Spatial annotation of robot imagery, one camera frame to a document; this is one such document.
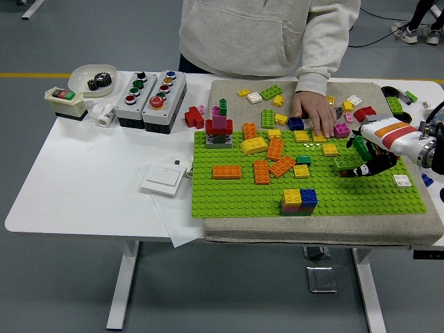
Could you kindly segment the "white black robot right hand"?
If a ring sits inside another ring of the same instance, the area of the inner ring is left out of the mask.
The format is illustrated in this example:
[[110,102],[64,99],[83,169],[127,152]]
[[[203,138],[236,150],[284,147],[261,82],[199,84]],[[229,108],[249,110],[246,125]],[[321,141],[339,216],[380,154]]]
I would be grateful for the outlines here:
[[351,147],[359,138],[364,139],[369,147],[376,148],[377,152],[371,153],[370,160],[361,166],[343,171],[344,176],[376,175],[394,167],[402,155],[418,166],[428,169],[437,156],[437,139],[422,134],[413,126],[394,117],[364,124],[353,130],[347,147]]

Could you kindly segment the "person's left hand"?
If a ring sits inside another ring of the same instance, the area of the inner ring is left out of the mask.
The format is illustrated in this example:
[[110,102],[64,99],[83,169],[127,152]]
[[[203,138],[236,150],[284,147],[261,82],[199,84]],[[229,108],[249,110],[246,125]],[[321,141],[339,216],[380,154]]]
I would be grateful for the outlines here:
[[334,134],[336,110],[328,103],[326,96],[315,92],[296,92],[292,108],[294,117],[301,117],[303,112],[309,116],[316,135],[323,133],[330,138]]

